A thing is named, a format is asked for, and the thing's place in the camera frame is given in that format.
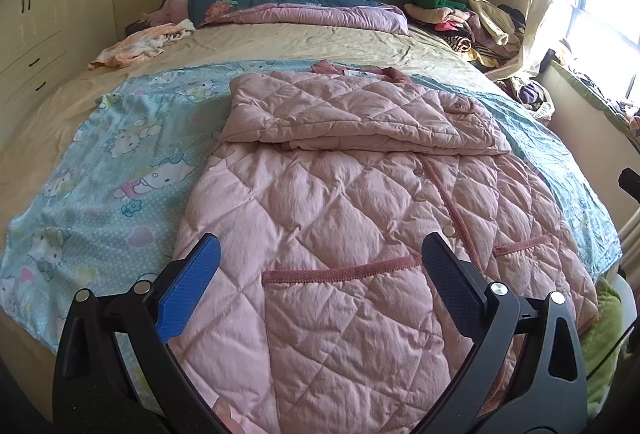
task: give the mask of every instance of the black cable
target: black cable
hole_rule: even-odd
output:
[[[589,375],[587,376],[587,380],[590,379],[594,374],[596,374],[598,369],[600,369],[603,366],[603,364],[607,361],[607,359],[613,354],[613,351],[615,351],[618,348],[622,340],[624,340],[626,336],[629,334],[629,331],[631,331],[636,326],[636,322],[638,322],[638,318],[636,318],[636,320],[634,320],[631,323],[631,325],[626,329],[626,331],[622,333],[622,336],[616,341],[615,344],[613,344],[613,347],[609,350],[609,353],[607,353],[605,357],[600,361],[600,363],[596,366],[596,368],[589,373]]]

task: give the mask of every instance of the clothing tag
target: clothing tag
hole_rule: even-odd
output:
[[[378,80],[385,80],[385,75],[377,75],[375,73],[369,73],[368,71],[358,71],[355,69],[345,69],[344,74],[348,77],[367,77],[377,78]]]

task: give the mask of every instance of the pocket trim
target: pocket trim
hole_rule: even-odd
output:
[[[421,265],[422,260],[420,258],[401,257],[347,268],[329,268],[328,270],[269,270],[262,272],[262,285],[343,282],[345,280],[372,277],[390,271],[406,270],[407,268],[415,268]]]
[[[548,235],[533,237],[532,239],[519,240],[518,242],[512,242],[511,244],[505,244],[503,246],[494,246],[492,250],[494,257],[500,257],[501,255],[514,254],[522,250],[528,250],[539,244],[545,242],[551,242],[551,237]]]

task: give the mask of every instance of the blue gripper pad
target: blue gripper pad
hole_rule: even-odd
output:
[[[220,266],[220,242],[205,234],[186,257],[182,271],[158,303],[156,331],[163,344],[184,331],[198,301]]]
[[[487,282],[482,275],[459,260],[437,232],[422,242],[422,264],[460,334],[479,342],[486,334]]]

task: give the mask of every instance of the drawer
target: drawer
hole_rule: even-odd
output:
[[[0,150],[20,123],[68,78],[69,65],[68,54],[64,53],[14,89],[12,94],[0,103]]]
[[[66,51],[64,30],[28,50],[0,72],[0,103]]]

